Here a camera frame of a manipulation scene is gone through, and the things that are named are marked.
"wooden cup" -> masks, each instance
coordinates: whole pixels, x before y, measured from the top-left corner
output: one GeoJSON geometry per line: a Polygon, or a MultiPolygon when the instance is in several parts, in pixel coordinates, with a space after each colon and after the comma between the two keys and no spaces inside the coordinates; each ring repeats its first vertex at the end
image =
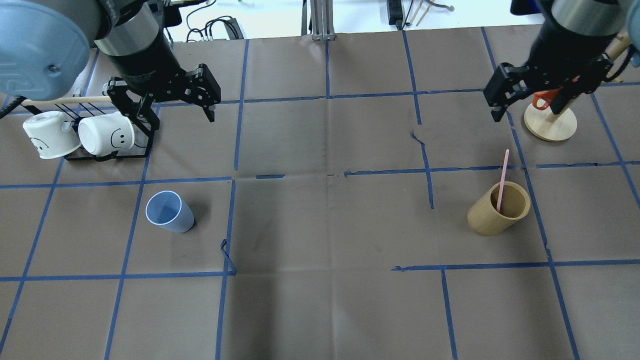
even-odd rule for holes
{"type": "Polygon", "coordinates": [[[471,229],[482,236],[497,235],[531,210],[531,198],[522,186],[505,181],[500,213],[495,209],[500,183],[493,185],[467,212],[471,229]]]}

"pink straw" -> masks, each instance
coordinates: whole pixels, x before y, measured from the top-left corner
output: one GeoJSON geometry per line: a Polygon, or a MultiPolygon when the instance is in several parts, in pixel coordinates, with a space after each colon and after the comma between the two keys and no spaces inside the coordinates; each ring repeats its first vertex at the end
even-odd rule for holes
{"type": "Polygon", "coordinates": [[[500,190],[498,191],[498,204],[495,209],[500,212],[502,205],[502,192],[504,191],[504,178],[507,176],[507,161],[509,161],[509,149],[504,152],[504,162],[502,163],[502,176],[500,177],[500,190]]]}

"blue cup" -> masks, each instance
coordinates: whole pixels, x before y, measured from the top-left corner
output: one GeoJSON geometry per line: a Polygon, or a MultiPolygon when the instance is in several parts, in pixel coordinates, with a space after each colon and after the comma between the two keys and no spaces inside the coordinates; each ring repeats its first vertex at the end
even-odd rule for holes
{"type": "Polygon", "coordinates": [[[171,190],[161,191],[149,199],[145,208],[151,224],[174,233],[184,233],[193,227],[193,213],[180,195],[171,190]]]}

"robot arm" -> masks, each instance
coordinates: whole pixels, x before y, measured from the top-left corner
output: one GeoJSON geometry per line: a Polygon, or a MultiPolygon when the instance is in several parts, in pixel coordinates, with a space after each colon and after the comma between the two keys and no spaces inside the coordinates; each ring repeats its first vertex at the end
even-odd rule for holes
{"type": "Polygon", "coordinates": [[[221,101],[206,65],[191,72],[180,67],[142,0],[0,0],[0,33],[0,92],[15,97],[61,97],[95,42],[120,73],[107,95],[130,119],[154,117],[153,102],[182,100],[201,106],[212,122],[221,101]],[[127,90],[142,100],[133,102],[127,90]]]}
{"type": "Polygon", "coordinates": [[[519,67],[499,64],[484,89],[496,122],[509,105],[536,92],[555,90],[550,101],[554,114],[580,94],[594,92],[613,66],[604,51],[624,26],[627,13],[630,33],[635,30],[640,37],[640,0],[536,0],[536,5],[545,22],[529,59],[519,67]]]}

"smiley face drawing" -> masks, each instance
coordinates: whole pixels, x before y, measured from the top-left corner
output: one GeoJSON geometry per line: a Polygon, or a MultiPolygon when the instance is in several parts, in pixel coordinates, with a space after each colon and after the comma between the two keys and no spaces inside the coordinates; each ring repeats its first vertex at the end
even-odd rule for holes
{"type": "Polygon", "coordinates": [[[111,146],[114,149],[119,149],[122,147],[123,143],[124,143],[124,134],[123,134],[122,128],[119,127],[118,129],[115,129],[111,133],[111,146]]]}
{"type": "Polygon", "coordinates": [[[47,149],[49,148],[49,146],[47,145],[47,143],[45,143],[44,141],[38,139],[38,138],[29,138],[31,139],[31,143],[36,147],[36,149],[40,149],[43,150],[44,148],[42,147],[44,145],[44,147],[46,147],[47,149]]]}

